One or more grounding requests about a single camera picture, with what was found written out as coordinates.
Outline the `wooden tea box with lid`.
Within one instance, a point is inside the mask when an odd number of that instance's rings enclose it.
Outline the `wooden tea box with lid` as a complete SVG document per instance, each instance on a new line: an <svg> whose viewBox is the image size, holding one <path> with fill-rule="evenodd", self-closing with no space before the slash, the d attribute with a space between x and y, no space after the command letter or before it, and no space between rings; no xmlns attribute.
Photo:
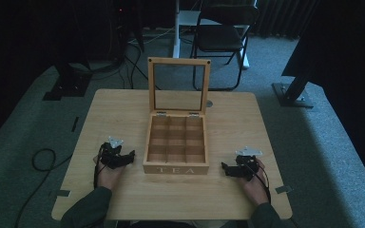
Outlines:
<svg viewBox="0 0 365 228"><path fill-rule="evenodd" d="M203 59L150 57L148 65L149 122L144 152L146 174L205 175L209 168L205 124L211 62ZM156 87L160 76L202 72L195 91Z"/></svg>

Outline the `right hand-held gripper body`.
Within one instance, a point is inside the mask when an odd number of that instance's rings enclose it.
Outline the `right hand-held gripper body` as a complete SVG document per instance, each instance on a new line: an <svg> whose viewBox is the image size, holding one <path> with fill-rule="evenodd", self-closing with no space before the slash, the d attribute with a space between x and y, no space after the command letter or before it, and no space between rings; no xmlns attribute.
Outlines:
<svg viewBox="0 0 365 228"><path fill-rule="evenodd" d="M259 171L259 163L257 156L261 156L262 152L249 146L244 146L243 149L236 151L236 163L242 172L242 176L248 181Z"/></svg>

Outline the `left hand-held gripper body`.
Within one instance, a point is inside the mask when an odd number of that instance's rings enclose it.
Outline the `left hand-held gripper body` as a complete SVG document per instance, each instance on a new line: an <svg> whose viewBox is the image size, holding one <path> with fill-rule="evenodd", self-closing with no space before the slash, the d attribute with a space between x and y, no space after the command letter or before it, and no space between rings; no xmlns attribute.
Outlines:
<svg viewBox="0 0 365 228"><path fill-rule="evenodd" d="M111 169L125 166L124 158L121 155L123 143L123 140L108 137L108 141L100 147L99 161Z"/></svg>

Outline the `dark equipment rack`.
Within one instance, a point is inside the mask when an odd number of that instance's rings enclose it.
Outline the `dark equipment rack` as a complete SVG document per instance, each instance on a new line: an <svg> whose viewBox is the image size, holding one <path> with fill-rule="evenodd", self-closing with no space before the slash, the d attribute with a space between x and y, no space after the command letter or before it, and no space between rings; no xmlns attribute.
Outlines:
<svg viewBox="0 0 365 228"><path fill-rule="evenodd" d="M110 45L107 56L116 62L125 57L128 39L131 35L144 51L141 0L106 0L109 4Z"/></svg>

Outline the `black stand base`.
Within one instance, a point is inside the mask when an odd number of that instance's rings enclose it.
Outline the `black stand base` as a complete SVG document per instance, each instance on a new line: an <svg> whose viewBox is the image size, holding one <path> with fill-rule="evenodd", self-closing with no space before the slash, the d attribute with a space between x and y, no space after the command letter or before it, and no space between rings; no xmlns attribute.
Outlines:
<svg viewBox="0 0 365 228"><path fill-rule="evenodd" d="M44 101L60 101L63 97L84 97L89 85L92 73L88 70L81 70L68 63L55 65L59 77L44 97Z"/></svg>

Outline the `person's left hand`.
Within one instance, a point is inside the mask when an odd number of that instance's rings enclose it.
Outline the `person's left hand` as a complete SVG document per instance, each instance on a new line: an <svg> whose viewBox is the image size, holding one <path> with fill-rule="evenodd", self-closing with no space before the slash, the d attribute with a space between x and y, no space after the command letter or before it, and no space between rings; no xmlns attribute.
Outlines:
<svg viewBox="0 0 365 228"><path fill-rule="evenodd" d="M97 165L97 174L95 175L97 186L114 191L118 186L125 167L111 169L103 165L98 157L94 157L93 160Z"/></svg>

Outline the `person's right hand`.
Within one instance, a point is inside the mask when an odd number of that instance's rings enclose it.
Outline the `person's right hand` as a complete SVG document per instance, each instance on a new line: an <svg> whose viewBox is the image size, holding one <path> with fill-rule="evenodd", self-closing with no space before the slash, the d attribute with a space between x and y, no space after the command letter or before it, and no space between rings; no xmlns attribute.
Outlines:
<svg viewBox="0 0 365 228"><path fill-rule="evenodd" d="M259 171L253 179L251 179L250 181L246 179L239 179L239 184L245 196L255 206L258 206L265 202L270 202L267 193L266 179L263 174L264 164L261 161L258 161L258 163Z"/></svg>

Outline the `dark curtain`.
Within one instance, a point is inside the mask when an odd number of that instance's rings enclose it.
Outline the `dark curtain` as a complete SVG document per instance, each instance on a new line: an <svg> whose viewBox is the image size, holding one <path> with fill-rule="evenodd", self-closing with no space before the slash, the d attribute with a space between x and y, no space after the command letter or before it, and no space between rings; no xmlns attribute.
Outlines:
<svg viewBox="0 0 365 228"><path fill-rule="evenodd" d="M282 74L323 88L365 166L365 0L317 0Z"/></svg>

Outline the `black stand with base plate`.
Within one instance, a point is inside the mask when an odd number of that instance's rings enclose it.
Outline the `black stand with base plate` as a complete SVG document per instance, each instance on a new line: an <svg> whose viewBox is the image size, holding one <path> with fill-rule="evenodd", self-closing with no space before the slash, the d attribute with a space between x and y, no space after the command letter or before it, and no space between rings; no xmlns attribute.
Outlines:
<svg viewBox="0 0 365 228"><path fill-rule="evenodd" d="M305 92L309 79L309 76L297 76L291 84L273 83L272 88L279 100L279 104L281 106L312 109L314 105Z"/></svg>

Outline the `black folding chair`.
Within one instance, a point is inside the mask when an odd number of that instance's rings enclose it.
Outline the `black folding chair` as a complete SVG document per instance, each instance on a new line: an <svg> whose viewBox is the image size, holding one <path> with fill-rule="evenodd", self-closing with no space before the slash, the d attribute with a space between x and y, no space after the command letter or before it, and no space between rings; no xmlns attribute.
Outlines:
<svg viewBox="0 0 365 228"><path fill-rule="evenodd" d="M259 18L255 3L218 3L201 9L197 19L190 57L227 57L228 65L236 54L245 54L249 33Z"/></svg>
<svg viewBox="0 0 365 228"><path fill-rule="evenodd" d="M180 35L183 33L180 31L180 26L184 27L195 27L197 25L197 19L200 14L199 10L183 10L180 9L180 1L181 0L174 0L175 2L175 25L174 25L174 47L173 47L173 58L180 58L180 50L181 50L181 39ZM256 6L258 0L245 0L249 2L251 5ZM204 23L206 25L218 25L218 23L213 22L211 20L204 20ZM242 50L240 52L240 60L243 60L243 67L244 69L247 69L250 67L248 58L244 51Z"/></svg>

